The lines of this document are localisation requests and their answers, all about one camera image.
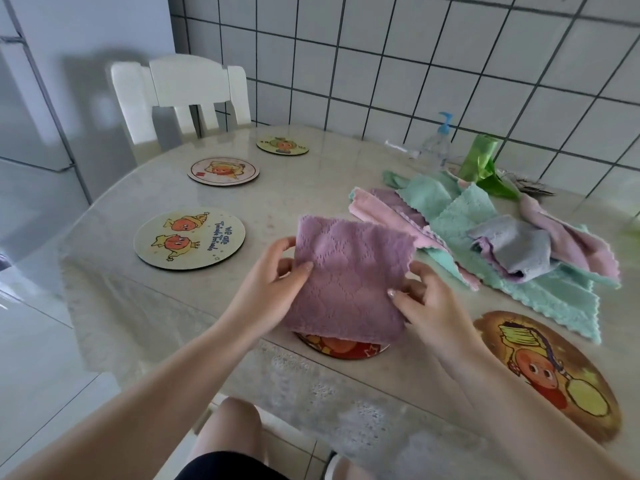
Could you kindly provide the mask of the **person's right hand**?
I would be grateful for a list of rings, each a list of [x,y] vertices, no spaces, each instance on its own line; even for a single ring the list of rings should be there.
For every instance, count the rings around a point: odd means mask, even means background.
[[[455,293],[427,264],[414,260],[409,270],[418,279],[405,278],[400,289],[425,288],[425,311],[405,317],[412,329],[448,371],[462,369],[464,362],[489,356],[489,350]]]

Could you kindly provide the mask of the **purple microfibre cloth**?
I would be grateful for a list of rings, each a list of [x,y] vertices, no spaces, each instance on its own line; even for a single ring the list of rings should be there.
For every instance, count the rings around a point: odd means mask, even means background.
[[[416,247],[411,235],[372,223],[298,220],[294,265],[313,264],[282,321],[296,333],[388,346],[405,331],[387,291],[401,288]]]

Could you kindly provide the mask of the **person's left forearm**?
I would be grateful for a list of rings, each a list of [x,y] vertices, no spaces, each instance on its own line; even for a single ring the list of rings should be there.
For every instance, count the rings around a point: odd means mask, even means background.
[[[234,368],[277,323],[220,318],[6,480],[154,480]]]

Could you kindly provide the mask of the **round red cartoon placemat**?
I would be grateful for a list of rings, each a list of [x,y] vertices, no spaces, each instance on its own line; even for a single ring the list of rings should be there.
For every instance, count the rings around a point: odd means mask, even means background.
[[[293,332],[302,343],[316,352],[338,360],[366,360],[382,354],[389,345],[357,342],[352,340],[325,338]]]

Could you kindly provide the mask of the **pink microfibre cloth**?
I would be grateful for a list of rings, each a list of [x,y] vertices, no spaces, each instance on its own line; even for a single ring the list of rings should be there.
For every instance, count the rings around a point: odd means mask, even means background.
[[[588,280],[613,289],[621,287],[620,264],[608,242],[586,228],[572,226],[550,215],[529,195],[520,195],[518,208],[526,222],[549,234],[553,259]]]
[[[458,263],[452,251],[432,231],[429,224],[425,228],[416,226],[373,196],[371,190],[366,191],[356,187],[349,197],[351,200],[349,211],[352,215],[366,223],[382,225],[409,234],[413,238],[416,249],[427,253],[436,263],[460,282],[463,282],[469,289],[479,290],[481,281]]]

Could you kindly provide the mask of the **mint green microfibre cloth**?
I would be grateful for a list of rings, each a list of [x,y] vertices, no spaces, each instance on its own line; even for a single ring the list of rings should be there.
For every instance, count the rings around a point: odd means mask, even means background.
[[[469,231],[499,216],[487,192],[471,183],[429,225],[450,250],[459,253],[472,246]]]
[[[382,180],[427,221],[438,217],[469,186],[448,171],[407,178],[386,170],[382,172]]]
[[[415,242],[420,260],[427,255],[466,286],[463,295],[469,303],[478,306],[484,301],[487,309],[496,310],[499,305],[517,302],[594,344],[602,343],[601,300],[594,292],[595,282],[584,273],[560,265],[533,280],[518,283],[499,274],[465,235],[455,237],[448,247],[423,238]]]

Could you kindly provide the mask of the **grey microfibre cloth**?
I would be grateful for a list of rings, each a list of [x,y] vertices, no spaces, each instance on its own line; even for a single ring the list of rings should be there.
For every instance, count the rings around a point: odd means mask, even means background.
[[[524,283],[553,272],[558,261],[551,257],[548,231],[503,215],[470,230],[471,248],[504,279]]]

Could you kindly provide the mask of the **clear plastic table cover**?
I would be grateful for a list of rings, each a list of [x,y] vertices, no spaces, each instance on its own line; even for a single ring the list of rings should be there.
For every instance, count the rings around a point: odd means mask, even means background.
[[[309,147],[300,156],[264,152],[259,138],[282,136]],[[192,163],[233,157],[260,169],[253,181],[213,187],[188,177]],[[383,185],[410,161],[387,146],[308,127],[258,127],[201,139],[139,166],[105,192],[61,245],[69,315],[86,368],[111,372],[126,388],[223,313],[245,275],[273,241],[297,231],[303,215],[350,218],[354,187]],[[640,476],[640,222],[603,200],[557,189],[542,206],[610,243],[622,288],[597,286],[602,343],[596,345],[517,302],[499,311],[525,314],[562,335],[590,359],[622,412],[607,451]],[[134,236],[153,217],[215,207],[242,220],[246,239],[232,257],[190,273],[148,266]],[[469,303],[461,285],[428,257],[473,318],[495,309]],[[390,480],[517,479],[489,441],[460,388],[412,331],[382,354],[342,361],[277,328],[234,370],[221,393],[243,398],[304,434]]]

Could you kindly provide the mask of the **clear pump bottle blue top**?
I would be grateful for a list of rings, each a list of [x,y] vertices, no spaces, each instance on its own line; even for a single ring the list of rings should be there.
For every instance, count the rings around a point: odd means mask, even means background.
[[[431,173],[444,170],[451,149],[451,120],[450,112],[439,112],[444,120],[436,133],[428,137],[420,149],[422,170]]]

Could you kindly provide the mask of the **green plastic bag roll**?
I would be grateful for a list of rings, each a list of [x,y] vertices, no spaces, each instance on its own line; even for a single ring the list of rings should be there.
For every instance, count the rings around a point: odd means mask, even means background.
[[[493,153],[499,143],[492,136],[477,135],[458,170],[458,178],[476,184],[490,196],[518,201],[519,190],[499,176],[493,163]]]

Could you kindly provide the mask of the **grey foil packet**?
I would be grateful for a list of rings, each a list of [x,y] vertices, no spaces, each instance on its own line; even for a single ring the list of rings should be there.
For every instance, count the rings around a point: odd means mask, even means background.
[[[528,177],[524,177],[517,173],[506,171],[503,169],[498,169],[497,175],[508,187],[520,193],[530,195],[534,198],[556,195],[555,191],[549,190],[545,184],[539,182],[538,180],[530,180],[528,179]]]

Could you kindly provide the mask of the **person's leg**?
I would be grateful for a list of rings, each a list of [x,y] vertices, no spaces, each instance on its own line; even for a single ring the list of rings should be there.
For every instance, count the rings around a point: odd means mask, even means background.
[[[226,398],[204,424],[188,462],[214,451],[233,451],[264,463],[262,421],[251,403]]]

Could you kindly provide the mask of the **white slipper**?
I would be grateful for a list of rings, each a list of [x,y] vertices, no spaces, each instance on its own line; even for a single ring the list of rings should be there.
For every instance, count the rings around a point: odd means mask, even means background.
[[[331,451],[324,466],[322,480],[351,480],[353,464],[344,456]]]

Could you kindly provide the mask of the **white wooden chair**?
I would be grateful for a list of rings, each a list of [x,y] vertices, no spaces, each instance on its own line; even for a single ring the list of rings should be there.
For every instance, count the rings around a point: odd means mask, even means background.
[[[181,141],[197,140],[190,107],[196,106],[204,137],[219,133],[216,104],[231,104],[236,127],[251,125],[247,78],[240,66],[224,66],[196,55],[172,54],[137,62],[115,62],[108,76],[135,158],[140,161],[161,153],[153,108],[172,108]]]

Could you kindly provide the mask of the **silver refrigerator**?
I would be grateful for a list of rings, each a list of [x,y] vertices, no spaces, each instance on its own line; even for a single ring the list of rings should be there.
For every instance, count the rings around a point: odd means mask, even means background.
[[[0,271],[89,206],[68,142],[10,0],[0,0]]]

